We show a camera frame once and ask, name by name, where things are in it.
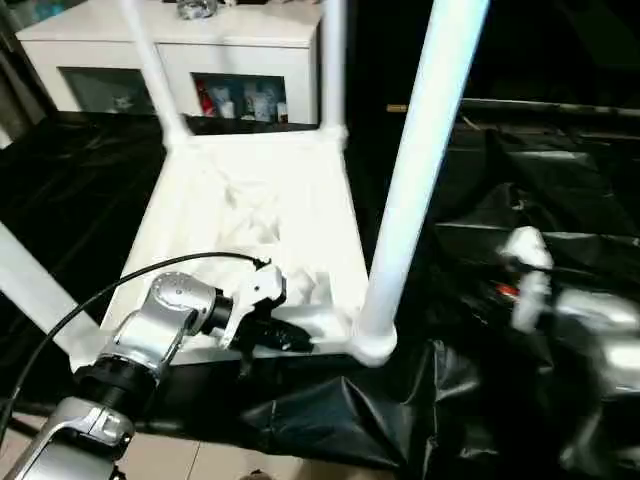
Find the white tube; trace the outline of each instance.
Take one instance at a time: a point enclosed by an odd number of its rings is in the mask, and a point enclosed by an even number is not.
[[[490,0],[435,0],[360,318],[353,355],[386,361],[402,296]]]
[[[171,95],[156,46],[144,27],[139,0],[120,0],[120,7],[142,61],[142,75],[164,131],[164,144],[170,148],[183,142],[190,135],[189,129]]]
[[[322,19],[322,128],[344,127],[347,0],[325,0]]]
[[[0,290],[42,331],[49,332],[77,303],[0,223]],[[98,325],[82,312],[54,341],[71,367],[93,363],[104,342]]]

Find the black cable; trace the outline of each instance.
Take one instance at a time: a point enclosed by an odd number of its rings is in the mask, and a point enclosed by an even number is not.
[[[153,272],[154,270],[158,270],[160,268],[167,267],[169,265],[174,265],[176,263],[195,260],[198,258],[235,258],[237,260],[246,260],[246,261],[252,262],[253,265],[256,267],[256,269],[262,268],[263,266],[266,265],[266,263],[263,262],[262,260],[251,257],[249,255],[243,255],[241,253],[231,253],[231,252],[193,253],[191,255],[183,255],[181,257],[171,258],[169,260],[164,260],[162,262],[154,263],[153,265],[149,265],[147,267],[141,268],[140,270],[136,270],[135,272],[129,273],[124,277],[120,278],[119,280],[104,287],[102,290],[100,290],[98,293],[93,295],[91,298],[89,298],[85,302],[75,307],[67,315],[65,315],[64,318],[62,318],[62,320],[56,323],[56,325],[49,331],[49,333],[47,333],[44,339],[33,351],[33,353],[31,354],[31,357],[29,357],[29,361],[26,363],[26,365],[22,369],[22,372],[20,373],[20,376],[18,377],[18,380],[15,383],[15,386],[13,387],[13,391],[11,392],[11,395],[9,396],[9,398],[7,399],[7,402],[5,403],[4,410],[2,412],[2,417],[0,417],[0,448],[2,448],[4,436],[12,418],[11,415],[13,413],[13,408],[16,404],[18,397],[20,396],[20,392],[22,391],[22,386],[24,385],[24,382],[27,376],[29,375],[31,368],[36,363],[36,360],[38,359],[38,357],[40,356],[44,348],[49,344],[49,342],[51,342],[51,340],[53,340],[53,337],[55,337],[60,332],[60,330],[62,330],[71,320],[73,320],[80,312],[88,308],[92,303],[96,302],[107,293],[115,290],[117,287],[119,287],[123,283],[127,283],[149,272]]]

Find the black tarp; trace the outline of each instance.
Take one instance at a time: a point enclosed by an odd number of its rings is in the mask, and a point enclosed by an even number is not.
[[[237,362],[177,367],[140,429],[406,478],[631,476],[633,464],[611,452],[637,444],[638,403],[633,395],[602,399],[588,359],[508,329],[510,306],[495,285],[509,278],[495,251],[513,228],[533,224],[559,266],[582,272],[559,281],[637,296],[640,143],[493,123],[454,133],[386,365],[263,360],[243,379]],[[356,129],[346,153],[368,261],[401,127]],[[194,128],[271,129],[204,120]],[[162,162],[159,145],[154,119],[48,119],[0,153],[0,219],[85,298],[122,267]],[[7,301],[0,308],[6,393],[42,335]],[[99,317],[100,308],[91,313]],[[46,413],[70,390],[71,375],[56,347],[36,370],[20,408]],[[576,441],[590,426],[594,435]]]

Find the tile floor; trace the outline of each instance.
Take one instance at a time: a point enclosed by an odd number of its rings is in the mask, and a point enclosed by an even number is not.
[[[38,427],[43,422],[38,417],[21,415],[19,418]],[[8,432],[0,452],[0,478],[6,475],[27,444],[27,438]],[[128,480],[240,480],[256,469],[275,480],[393,480],[388,472],[153,435],[136,435],[119,466]]]

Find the glass cabinet door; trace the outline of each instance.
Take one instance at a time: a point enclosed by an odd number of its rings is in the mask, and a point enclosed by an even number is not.
[[[284,77],[192,73],[202,115],[287,123]]]
[[[142,73],[128,68],[58,67],[84,112],[155,113]]]

